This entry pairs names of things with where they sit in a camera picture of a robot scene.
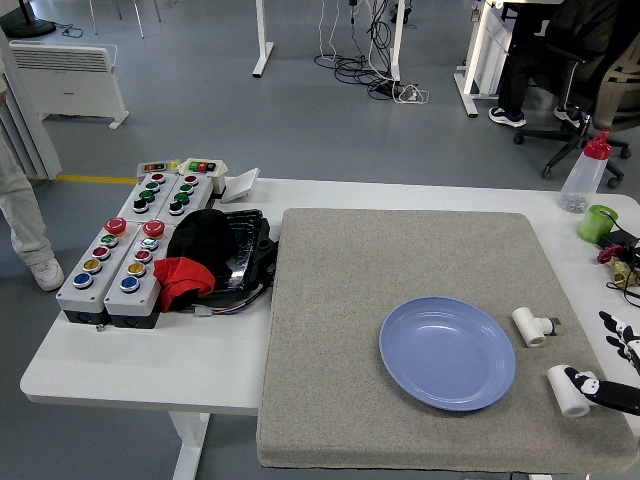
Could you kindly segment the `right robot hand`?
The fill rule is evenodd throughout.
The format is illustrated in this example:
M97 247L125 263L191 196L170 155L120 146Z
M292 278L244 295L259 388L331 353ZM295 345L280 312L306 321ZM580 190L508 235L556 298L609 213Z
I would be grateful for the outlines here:
M600 311L599 316L605 328L615 334L615 336L606 337L608 343L616 347L619 356L628 360L636 372L639 372L639 336L633 331L632 326L605 311ZM565 368L565 374L573 386L593 403L631 415L639 415L638 388L598 380L569 367Z

